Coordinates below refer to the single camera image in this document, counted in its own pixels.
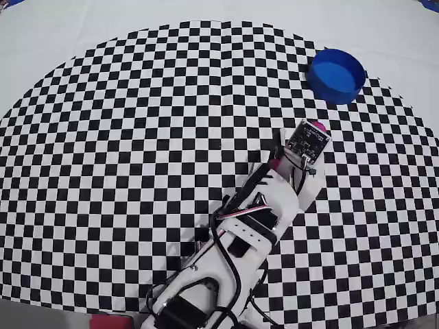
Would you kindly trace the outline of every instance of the pink object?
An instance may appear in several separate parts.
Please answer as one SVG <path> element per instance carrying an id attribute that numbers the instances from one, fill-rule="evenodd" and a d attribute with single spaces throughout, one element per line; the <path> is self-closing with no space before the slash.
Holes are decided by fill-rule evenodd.
<path id="1" fill-rule="evenodd" d="M 132 329 L 134 322 L 131 317 L 121 315 L 93 314 L 90 329 Z"/>
<path id="2" fill-rule="evenodd" d="M 323 132 L 327 132 L 327 129 L 323 125 L 323 123 L 320 123 L 318 121 L 311 122 L 313 125 L 315 125 L 318 129 L 322 130 Z"/>
<path id="3" fill-rule="evenodd" d="M 271 161 L 269 161 L 268 165 L 273 169 L 273 170 L 277 170 L 277 167 L 279 167 L 281 163 L 280 159 L 272 159 Z"/>

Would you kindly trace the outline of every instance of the circuit board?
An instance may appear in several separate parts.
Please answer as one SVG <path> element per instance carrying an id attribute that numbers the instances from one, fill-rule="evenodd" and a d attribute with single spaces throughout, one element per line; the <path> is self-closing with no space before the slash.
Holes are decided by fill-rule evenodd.
<path id="1" fill-rule="evenodd" d="M 319 130 L 312 123 L 302 120 L 287 143 L 287 147 L 299 158 L 308 157 L 313 165 L 327 146 L 331 137 Z"/>

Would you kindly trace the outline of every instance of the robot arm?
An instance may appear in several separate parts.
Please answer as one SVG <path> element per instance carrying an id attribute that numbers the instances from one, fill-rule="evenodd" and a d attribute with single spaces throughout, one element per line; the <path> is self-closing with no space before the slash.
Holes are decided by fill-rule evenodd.
<path id="1" fill-rule="evenodd" d="M 261 164 L 240 191 L 215 212 L 213 226 L 215 220 L 221 223 L 218 228 L 211 227 L 213 238 L 156 298 L 153 316 L 142 329 L 230 329 L 238 323 L 248 327 L 243 324 L 243 311 L 257 282 L 257 269 L 301 204 L 308 207 L 321 188 L 316 188 L 318 178 L 303 166 L 306 175 L 302 175 L 300 194 L 305 198 L 300 200 L 291 175 L 300 163 L 292 162 L 289 151 L 287 145 L 276 163 Z"/>

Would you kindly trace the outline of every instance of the blue cup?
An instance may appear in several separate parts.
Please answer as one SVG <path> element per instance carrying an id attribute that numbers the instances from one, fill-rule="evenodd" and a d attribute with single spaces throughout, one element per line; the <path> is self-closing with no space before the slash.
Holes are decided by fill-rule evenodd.
<path id="1" fill-rule="evenodd" d="M 334 104 L 349 104 L 363 88 L 366 72 L 352 55 L 325 49 L 313 59 L 306 78 L 317 98 Z"/>
<path id="2" fill-rule="evenodd" d="M 434 12 L 439 12 L 439 3 L 434 0 L 421 0 L 424 7 L 427 9 L 433 10 Z"/>

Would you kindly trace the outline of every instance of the wire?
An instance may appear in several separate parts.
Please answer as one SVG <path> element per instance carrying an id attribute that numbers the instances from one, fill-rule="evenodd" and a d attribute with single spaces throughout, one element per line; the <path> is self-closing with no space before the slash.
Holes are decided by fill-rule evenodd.
<path id="1" fill-rule="evenodd" d="M 307 177 L 307 172 L 305 170 L 302 170 L 302 177 L 300 179 L 299 187 L 296 190 L 296 194 L 298 195 L 303 188 L 303 184 L 305 183 L 305 178 Z"/>
<path id="2" fill-rule="evenodd" d="M 253 305 L 254 309 L 255 309 L 260 315 L 262 315 L 262 317 L 263 317 L 264 319 L 266 319 L 267 321 L 269 321 L 271 324 L 274 324 L 275 326 L 278 326 L 278 325 L 279 325 L 279 324 L 278 324 L 277 322 L 275 322 L 271 317 L 269 317 L 268 315 L 266 315 L 266 314 L 264 313 L 264 311 L 261 310 L 261 309 L 259 308 L 259 306 L 257 306 L 256 302 L 254 301 L 254 298 L 252 298 L 252 299 L 250 300 L 250 303 Z"/>
<path id="3" fill-rule="evenodd" d="M 244 306 L 244 310 L 247 308 L 247 305 L 248 305 L 248 303 L 250 302 L 252 305 L 253 305 L 253 307 L 254 307 L 254 309 L 264 318 L 264 319 L 266 319 L 267 321 L 269 321 L 271 324 L 274 324 L 275 326 L 278 326 L 278 324 L 271 318 L 271 317 L 269 317 L 268 315 L 266 315 L 264 312 L 263 312 L 263 310 L 261 310 L 258 306 L 257 306 L 257 304 L 256 304 L 256 302 L 255 302 L 255 300 L 254 300 L 254 292 L 255 291 L 257 291 L 257 289 L 263 284 L 263 282 L 265 281 L 265 278 L 267 277 L 267 274 L 268 274 L 268 261 L 267 261 L 267 259 L 265 259 L 264 261 L 263 261 L 263 263 L 262 263 L 262 266 L 263 266 L 263 273 L 262 273 L 262 276 L 261 276 L 261 278 L 258 280 L 258 282 L 255 284 L 255 286 L 254 286 L 254 288 L 253 289 L 250 289 L 250 292 L 249 292 L 249 295 L 248 295 L 248 298 L 247 298 L 247 302 L 246 302 L 246 305 Z"/>
<path id="4" fill-rule="evenodd" d="M 221 230 L 221 232 L 219 233 L 220 236 L 222 236 L 224 233 L 223 230 Z M 146 293 L 146 308 L 148 309 L 148 312 L 139 312 L 140 314 L 150 314 L 153 317 L 157 317 L 157 314 L 152 310 L 152 307 L 150 306 L 150 298 L 152 297 L 152 291 L 161 285 L 164 284 L 168 284 L 171 280 L 173 280 L 178 274 L 180 274 L 181 272 L 183 272 L 185 269 L 190 268 L 192 265 L 196 264 L 198 262 L 198 260 L 203 257 L 203 255 L 205 253 L 207 253 L 213 246 L 215 245 L 215 241 L 208 247 L 206 248 L 206 250 L 199 255 L 193 262 L 189 262 L 189 264 L 186 267 L 183 267 L 182 269 L 179 269 L 178 271 L 173 272 L 173 274 L 170 275 L 170 277 L 168 277 L 166 279 L 166 281 L 164 283 L 157 283 L 157 284 L 153 284 L 151 285 L 151 287 L 148 289 L 147 293 Z"/>
<path id="5" fill-rule="evenodd" d="M 209 224 L 210 224 L 211 231 L 212 231 L 213 242 L 216 243 L 216 246 L 218 247 L 218 249 L 222 253 L 222 256 L 226 260 L 228 266 L 232 270 L 232 273 L 233 273 L 233 276 L 235 277 L 235 282 L 236 282 L 235 294 L 233 295 L 232 299 L 230 300 L 230 302 L 228 303 L 228 305 L 226 307 L 226 309 L 231 312 L 233 306 L 236 304 L 236 301 L 239 298 L 239 294 L 241 293 L 241 278 L 239 277 L 239 272 L 238 272 L 235 264 L 233 263 L 232 258 L 230 258 L 230 256 L 228 255 L 228 252 L 226 251 L 226 249 L 222 245 L 222 242 L 220 241 L 220 238 L 218 237 L 217 228 L 215 225 L 215 220 L 216 220 L 216 216 L 214 216 L 214 215 L 212 215 L 210 220 L 209 220 Z M 227 316 L 227 313 L 223 311 L 223 313 L 221 313 L 221 315 L 215 321 L 215 323 L 213 324 L 211 329 L 217 329 L 220 326 L 220 324 L 224 321 L 226 316 Z"/>
<path id="6" fill-rule="evenodd" d="M 300 166 L 298 166 L 296 163 L 294 163 L 293 160 L 291 160 L 289 158 L 289 156 L 287 156 L 287 154 L 285 154 L 285 157 L 292 165 L 294 165 L 296 168 L 298 168 L 302 171 L 302 177 L 300 179 L 299 186 L 298 186 L 297 190 L 296 190 L 296 184 L 294 183 L 294 168 L 292 171 L 292 186 L 293 186 L 296 194 L 298 195 L 302 191 L 303 185 L 305 184 L 305 179 L 307 177 L 307 173 L 310 173 L 311 175 L 315 175 L 316 170 L 314 168 L 307 169 L 307 158 L 305 158 L 305 157 L 302 157 Z"/>
<path id="7" fill-rule="evenodd" d="M 309 169 L 302 168 L 302 167 L 298 166 L 296 163 L 294 163 L 294 161 L 291 160 L 291 159 L 289 158 L 289 156 L 287 156 L 287 154 L 284 154 L 284 156 L 285 156 L 286 159 L 287 159 L 287 160 L 288 160 L 293 166 L 295 166 L 297 169 L 300 169 L 301 171 L 310 172 L 310 174 L 315 175 L 315 174 L 312 173 L 313 170 L 315 170 L 315 169 L 313 169 L 313 168 L 309 168 Z"/>
<path id="8" fill-rule="evenodd" d="M 267 204 L 267 199 L 265 198 L 265 195 L 262 194 L 262 193 L 261 193 L 261 199 L 262 199 L 262 202 L 263 202 L 264 204 Z"/>
<path id="9" fill-rule="evenodd" d="M 258 211 L 258 210 L 263 210 L 263 209 L 270 209 L 273 210 L 272 207 L 269 206 L 257 206 L 257 207 L 253 207 L 250 209 L 245 209 L 245 210 L 240 210 L 238 212 L 234 212 L 233 214 L 229 214 L 229 215 L 224 215 L 221 217 L 218 217 L 218 219 L 227 219 L 227 218 L 232 218 L 232 217 L 236 217 L 236 216 L 241 216 L 241 215 L 248 215 L 252 212 Z"/>
<path id="10" fill-rule="evenodd" d="M 234 314 L 234 312 L 232 312 L 231 310 L 229 310 L 226 307 L 223 306 L 217 306 L 215 308 L 215 310 L 218 310 L 219 312 L 223 312 L 226 313 L 228 317 L 230 317 L 230 319 L 233 321 L 233 326 L 234 328 L 238 328 L 238 318 L 236 317 L 236 315 Z"/>

